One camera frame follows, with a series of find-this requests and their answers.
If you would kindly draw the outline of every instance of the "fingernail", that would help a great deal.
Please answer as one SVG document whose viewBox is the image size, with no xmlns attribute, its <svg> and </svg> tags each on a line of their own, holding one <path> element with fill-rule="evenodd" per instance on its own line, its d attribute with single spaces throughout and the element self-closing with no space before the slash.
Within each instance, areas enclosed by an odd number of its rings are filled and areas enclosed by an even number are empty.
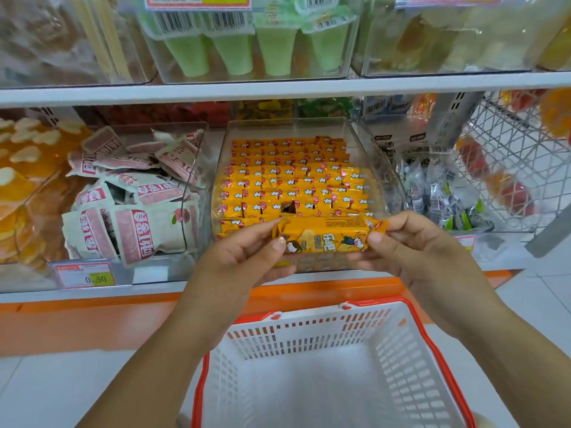
<svg viewBox="0 0 571 428">
<path fill-rule="evenodd" d="M 378 233 L 376 231 L 373 231 L 371 234 L 369 234 L 368 241 L 370 243 L 378 244 L 378 243 L 381 243 L 381 240 L 382 240 L 382 233 Z"/>
<path fill-rule="evenodd" d="M 274 247 L 276 251 L 283 252 L 286 248 L 286 239 L 283 237 L 278 237 L 272 240 L 271 245 Z"/>
</svg>

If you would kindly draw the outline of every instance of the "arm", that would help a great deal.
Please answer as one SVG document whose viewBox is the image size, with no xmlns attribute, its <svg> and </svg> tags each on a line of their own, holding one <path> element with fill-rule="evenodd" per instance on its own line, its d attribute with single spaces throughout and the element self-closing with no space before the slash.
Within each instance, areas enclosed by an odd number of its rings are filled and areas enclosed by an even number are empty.
<svg viewBox="0 0 571 428">
<path fill-rule="evenodd" d="M 272 269 L 286 248 L 270 241 L 277 222 L 253 225 L 213 244 L 171 315 L 137 350 L 78 428 L 171 427 L 200 360 L 246 306 L 253 287 L 295 272 Z"/>
<path fill-rule="evenodd" d="M 522 428 L 571 421 L 571 360 L 511 311 L 472 256 L 447 232 L 412 212 L 369 235 L 358 268 L 399 277 L 432 320 L 474 356 Z"/>
</svg>

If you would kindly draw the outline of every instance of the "floor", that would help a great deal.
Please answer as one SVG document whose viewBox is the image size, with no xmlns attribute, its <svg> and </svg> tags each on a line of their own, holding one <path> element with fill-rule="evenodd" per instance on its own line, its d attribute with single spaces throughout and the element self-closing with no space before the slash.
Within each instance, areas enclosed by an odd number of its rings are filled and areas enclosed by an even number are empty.
<svg viewBox="0 0 571 428">
<path fill-rule="evenodd" d="M 517 314 L 571 356 L 571 239 L 498 289 Z M 498 428 L 517 428 L 472 356 L 437 326 L 428 333 L 444 354 L 467 402 Z M 132 352 L 76 352 L 0 359 L 0 426 L 71 428 Z M 192 400 L 182 413 L 190 415 Z"/>
</svg>

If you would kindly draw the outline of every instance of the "white plastic basket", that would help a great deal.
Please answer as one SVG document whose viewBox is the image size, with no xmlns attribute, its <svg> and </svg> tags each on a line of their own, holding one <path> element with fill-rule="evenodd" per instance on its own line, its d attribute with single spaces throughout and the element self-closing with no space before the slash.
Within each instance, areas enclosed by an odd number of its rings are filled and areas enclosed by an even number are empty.
<svg viewBox="0 0 571 428">
<path fill-rule="evenodd" d="M 452 373 L 402 298 L 270 313 L 204 358 L 192 428 L 475 427 Z"/>
</svg>

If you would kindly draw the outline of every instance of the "hand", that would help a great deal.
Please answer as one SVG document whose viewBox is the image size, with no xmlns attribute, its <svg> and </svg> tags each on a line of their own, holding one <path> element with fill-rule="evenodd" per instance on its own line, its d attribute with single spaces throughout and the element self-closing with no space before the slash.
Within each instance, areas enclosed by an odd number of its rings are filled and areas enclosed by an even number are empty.
<svg viewBox="0 0 571 428">
<path fill-rule="evenodd" d="M 273 268 L 286 249 L 283 237 L 271 240 L 279 221 L 232 233 L 210 246 L 196 265 L 172 316 L 192 328 L 205 352 L 222 340 L 253 287 L 295 273 L 295 266 Z"/>
<path fill-rule="evenodd" d="M 400 278 L 432 320 L 456 338 L 506 309 L 478 263 L 445 230 L 413 212 L 388 221 L 387 234 L 369 235 L 371 250 L 349 255 L 358 269 Z"/>
</svg>

